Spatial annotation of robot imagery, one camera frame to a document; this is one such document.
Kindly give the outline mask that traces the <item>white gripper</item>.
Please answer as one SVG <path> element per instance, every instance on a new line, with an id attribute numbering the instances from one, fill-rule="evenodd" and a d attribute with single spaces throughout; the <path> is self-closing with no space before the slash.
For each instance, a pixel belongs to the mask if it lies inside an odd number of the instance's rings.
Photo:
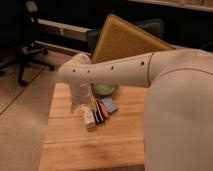
<path id="1" fill-rule="evenodd" d="M 92 91 L 89 84 L 69 85 L 71 112 L 74 112 L 79 105 L 92 102 Z"/>

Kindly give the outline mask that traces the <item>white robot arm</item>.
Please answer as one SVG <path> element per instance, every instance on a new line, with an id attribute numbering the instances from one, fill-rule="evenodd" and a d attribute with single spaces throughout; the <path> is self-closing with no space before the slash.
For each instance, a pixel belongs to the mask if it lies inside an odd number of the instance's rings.
<path id="1" fill-rule="evenodd" d="M 200 49 L 151 52 L 93 64 L 77 54 L 59 78 L 84 103 L 93 83 L 146 87 L 146 171 L 213 171 L 213 53 Z"/>

